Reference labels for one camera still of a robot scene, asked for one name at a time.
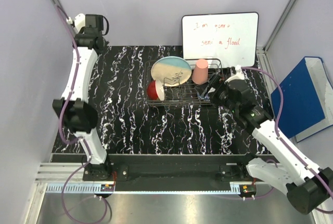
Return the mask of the beige and blue plate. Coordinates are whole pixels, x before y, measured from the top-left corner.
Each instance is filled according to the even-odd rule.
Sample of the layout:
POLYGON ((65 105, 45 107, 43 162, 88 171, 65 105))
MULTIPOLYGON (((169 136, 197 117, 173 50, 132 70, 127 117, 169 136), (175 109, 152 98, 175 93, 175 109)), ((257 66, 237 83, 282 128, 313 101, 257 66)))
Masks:
POLYGON ((168 56, 157 60, 150 71, 153 80, 159 80, 166 87, 186 83, 191 75, 190 64, 181 57, 168 56))

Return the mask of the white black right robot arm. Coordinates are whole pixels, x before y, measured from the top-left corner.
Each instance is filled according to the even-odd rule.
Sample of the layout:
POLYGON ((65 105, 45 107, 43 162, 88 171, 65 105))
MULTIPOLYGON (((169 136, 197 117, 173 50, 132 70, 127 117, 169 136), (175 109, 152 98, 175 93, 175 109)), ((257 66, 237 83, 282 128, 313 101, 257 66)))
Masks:
POLYGON ((257 139, 282 164, 277 168, 255 155, 236 167, 241 180, 262 180, 283 193, 300 213, 309 214, 332 196, 332 169, 320 168, 304 155, 278 128, 271 116, 251 99, 245 80, 233 75, 209 81, 210 100, 229 109, 240 127, 257 139))

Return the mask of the red and white bowl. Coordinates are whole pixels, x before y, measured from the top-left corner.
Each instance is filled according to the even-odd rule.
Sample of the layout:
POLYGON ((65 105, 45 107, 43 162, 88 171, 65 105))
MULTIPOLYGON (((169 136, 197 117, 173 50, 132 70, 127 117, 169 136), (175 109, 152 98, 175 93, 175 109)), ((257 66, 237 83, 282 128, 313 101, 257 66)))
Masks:
POLYGON ((154 80, 147 87, 147 96, 150 100, 164 101, 164 87, 160 80, 154 80))

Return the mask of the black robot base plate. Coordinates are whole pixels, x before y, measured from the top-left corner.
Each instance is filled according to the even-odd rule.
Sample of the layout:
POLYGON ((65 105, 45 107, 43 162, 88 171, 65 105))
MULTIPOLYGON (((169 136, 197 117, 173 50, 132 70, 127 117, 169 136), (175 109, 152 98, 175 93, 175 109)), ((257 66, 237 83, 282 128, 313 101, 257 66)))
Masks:
POLYGON ((117 193, 218 193, 229 183, 254 179, 246 155, 120 155, 111 154, 105 165, 87 165, 85 181, 116 181, 117 193))

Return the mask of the pink plastic cup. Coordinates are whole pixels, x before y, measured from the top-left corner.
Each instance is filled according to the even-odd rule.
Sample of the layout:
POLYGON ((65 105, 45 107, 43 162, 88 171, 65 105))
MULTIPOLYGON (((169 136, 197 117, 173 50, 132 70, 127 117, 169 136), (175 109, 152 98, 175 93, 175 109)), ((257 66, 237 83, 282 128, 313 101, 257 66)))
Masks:
POLYGON ((192 74, 192 81, 197 85, 202 85, 208 80, 209 64, 206 59, 199 59, 195 64, 192 74))

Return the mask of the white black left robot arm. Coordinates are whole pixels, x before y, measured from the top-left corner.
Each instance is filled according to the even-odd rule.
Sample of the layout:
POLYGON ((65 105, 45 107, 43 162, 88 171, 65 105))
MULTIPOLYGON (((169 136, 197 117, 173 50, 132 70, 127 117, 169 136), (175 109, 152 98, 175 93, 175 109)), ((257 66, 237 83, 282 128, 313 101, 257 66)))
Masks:
POLYGON ((88 163, 95 165, 94 174, 100 180, 112 175, 107 162, 107 152, 97 133, 98 113, 88 102, 89 83, 93 67, 105 47, 104 35, 109 23, 102 15, 79 14, 66 23, 73 27, 73 58, 67 85, 60 97, 53 101, 53 109, 59 117, 58 132, 63 143, 78 142, 85 151, 88 163))

